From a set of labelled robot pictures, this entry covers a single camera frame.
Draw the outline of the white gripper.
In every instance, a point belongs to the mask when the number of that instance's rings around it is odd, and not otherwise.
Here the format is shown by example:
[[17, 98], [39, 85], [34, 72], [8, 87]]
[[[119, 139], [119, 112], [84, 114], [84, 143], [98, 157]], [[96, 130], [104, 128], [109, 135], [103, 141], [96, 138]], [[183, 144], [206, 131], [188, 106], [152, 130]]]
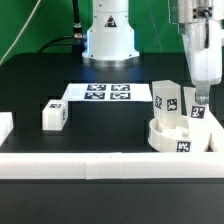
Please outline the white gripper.
[[199, 105], [209, 103], [210, 86], [218, 84], [222, 77], [222, 40], [220, 23], [209, 21], [209, 41], [205, 47], [205, 23], [193, 23], [183, 35], [185, 55], [192, 83], [196, 86], [195, 101]]

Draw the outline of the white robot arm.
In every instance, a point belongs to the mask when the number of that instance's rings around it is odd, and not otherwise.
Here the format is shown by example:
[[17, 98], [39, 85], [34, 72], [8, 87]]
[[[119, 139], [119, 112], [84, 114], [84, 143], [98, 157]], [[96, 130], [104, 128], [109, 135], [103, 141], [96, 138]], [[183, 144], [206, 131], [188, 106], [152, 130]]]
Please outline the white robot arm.
[[[139, 57], [129, 25], [129, 0], [92, 0], [93, 23], [87, 31], [86, 63], [119, 67]], [[222, 79], [224, 0], [168, 0], [169, 21], [182, 36], [196, 102], [209, 102], [209, 90]]]

